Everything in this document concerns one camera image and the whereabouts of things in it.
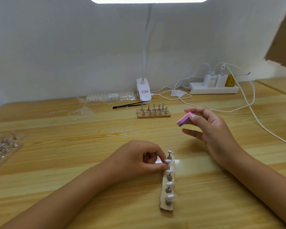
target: forearm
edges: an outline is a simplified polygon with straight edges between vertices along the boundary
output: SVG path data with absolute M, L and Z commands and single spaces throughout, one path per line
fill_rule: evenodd
M 98 192 L 111 184 L 111 173 L 100 163 L 22 212 L 0 229 L 61 229 Z
M 227 169 L 286 223 L 286 177 L 245 151 Z

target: power strip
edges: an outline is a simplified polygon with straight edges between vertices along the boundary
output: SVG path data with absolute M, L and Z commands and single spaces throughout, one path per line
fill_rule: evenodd
M 223 87 L 223 88 L 207 88 L 203 83 L 190 83 L 189 88 L 191 88 L 191 94 L 201 95 L 201 94 L 235 94 L 238 92 L 239 87 Z

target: right hand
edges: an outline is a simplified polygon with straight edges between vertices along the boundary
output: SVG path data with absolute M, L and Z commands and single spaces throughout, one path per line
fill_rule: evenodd
M 231 158 L 244 152 L 234 139 L 225 121 L 210 109 L 194 107 L 184 111 L 193 113 L 190 116 L 190 121 L 186 124 L 197 126 L 202 132 L 186 128 L 183 128 L 182 131 L 202 140 L 207 145 L 211 156 L 220 166 L 227 169 Z

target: label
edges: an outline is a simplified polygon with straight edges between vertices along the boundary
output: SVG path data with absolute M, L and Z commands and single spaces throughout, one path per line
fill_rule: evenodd
M 108 95 L 108 98 L 110 99 L 110 98 L 118 97 L 118 96 L 119 96 L 118 93 L 112 93 L 112 94 L 109 94 L 109 95 Z

